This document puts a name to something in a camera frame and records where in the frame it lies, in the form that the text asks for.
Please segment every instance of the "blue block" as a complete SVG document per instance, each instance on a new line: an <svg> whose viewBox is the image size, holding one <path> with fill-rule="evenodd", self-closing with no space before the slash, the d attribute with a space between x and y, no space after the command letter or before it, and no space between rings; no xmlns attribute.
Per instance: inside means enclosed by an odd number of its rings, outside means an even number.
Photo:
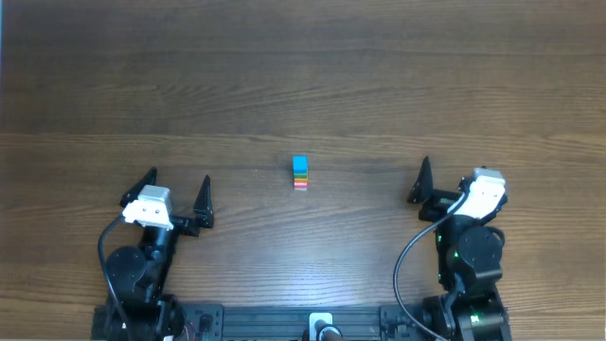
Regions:
<svg viewBox="0 0 606 341"><path fill-rule="evenodd" d="M293 156L293 173L307 173L307 156Z"/></svg>

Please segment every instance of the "black cable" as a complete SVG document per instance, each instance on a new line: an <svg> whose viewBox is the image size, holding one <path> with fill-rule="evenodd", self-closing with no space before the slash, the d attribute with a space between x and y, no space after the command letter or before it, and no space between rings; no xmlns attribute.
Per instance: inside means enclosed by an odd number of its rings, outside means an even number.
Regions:
<svg viewBox="0 0 606 341"><path fill-rule="evenodd" d="M425 327L420 322L418 322L413 317L413 315L410 314L410 312L408 312L408 310L404 306L404 302L401 300L400 289L398 288L398 273L400 272L401 262L404 260L404 257L406 256L408 251L410 251L410 249L415 245L415 243L418 242L421 238L423 238L423 236L425 236L429 232L433 231L436 227L440 226L442 223L444 223L445 221L450 219L453 215L455 215L455 212L457 212L461 208L461 206L463 206L463 204L465 203L465 200L467 200L468 195L469 195L468 191L467 190L464 191L463 196L461 197L460 201L458 202L458 204L456 204L456 206L453 209L451 209L448 213L446 213L445 216L438 219L433 224L430 224L429 226L425 227L425 229L420 231L420 233L417 236L415 236L415 238L413 238L410 242L408 242L406 247L404 247L404 249L401 251L400 257L398 258L398 261L396 262L396 267L394 268L394 294L396 294L396 299L398 300L398 304L400 304L401 309L408 316L408 318L410 318L410 320L413 321L414 324L419 326L419 328L421 328L424 332L427 332L428 334L432 335L436 340L440 340L440 341L448 341L448 340L445 339L444 337L438 335L437 333L433 332L429 328Z"/></svg>
<svg viewBox="0 0 606 341"><path fill-rule="evenodd" d="M114 290L114 286L112 285L112 282L110 281L110 276L107 273L107 266L105 264L105 254L103 253L103 244L105 243L105 237L107 237L107 235L110 233L110 231L114 227L116 227L116 225L122 223L123 221L124 221L124 218L120 214L109 225L107 225L107 227L105 227L105 229L103 230L101 235L98 237L98 245L97 245L98 261L101 263L101 271L103 271L103 276L105 276L105 281L107 282L107 288L110 291L110 296L114 300L114 304L116 305L117 313L120 315L122 322L126 326L126 333L129 336L129 340L134 341L135 338L133 337L133 330L131 329L131 323L129 322L128 316L126 315L126 312L124 311L124 308L122 307L122 304L117 299L116 291Z"/></svg>

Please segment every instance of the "wooden table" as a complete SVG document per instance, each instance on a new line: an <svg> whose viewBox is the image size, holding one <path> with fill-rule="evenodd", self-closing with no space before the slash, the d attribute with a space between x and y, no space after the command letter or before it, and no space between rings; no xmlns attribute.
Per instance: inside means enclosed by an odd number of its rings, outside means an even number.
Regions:
<svg viewBox="0 0 606 341"><path fill-rule="evenodd" d="M98 235L151 166L184 214L212 177L216 227L172 265L181 299L394 303L428 154L438 188L482 165L508 179L514 337L601 339L605 37L602 0L5 1L0 337L89 336ZM432 241L401 289L440 292Z"/></svg>

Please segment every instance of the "wood grain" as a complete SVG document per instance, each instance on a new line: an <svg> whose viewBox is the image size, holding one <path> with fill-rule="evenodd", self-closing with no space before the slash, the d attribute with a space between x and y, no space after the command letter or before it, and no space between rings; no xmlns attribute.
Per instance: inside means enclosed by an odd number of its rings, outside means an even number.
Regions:
<svg viewBox="0 0 606 341"><path fill-rule="evenodd" d="M212 178L216 228L171 269L181 299L394 303L429 154L439 188L508 178L514 337L604 338L605 18L599 0L5 0L0 337L88 337L98 234L150 166L182 213ZM405 300L439 293L436 273L423 241Z"/></svg>

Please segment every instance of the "stack of blocks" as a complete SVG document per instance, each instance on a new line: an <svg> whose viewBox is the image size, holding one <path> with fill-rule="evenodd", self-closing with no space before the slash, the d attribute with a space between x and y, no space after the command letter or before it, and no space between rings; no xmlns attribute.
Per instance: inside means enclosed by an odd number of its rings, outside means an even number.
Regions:
<svg viewBox="0 0 606 341"><path fill-rule="evenodd" d="M307 156L293 156L294 189L307 190Z"/></svg>

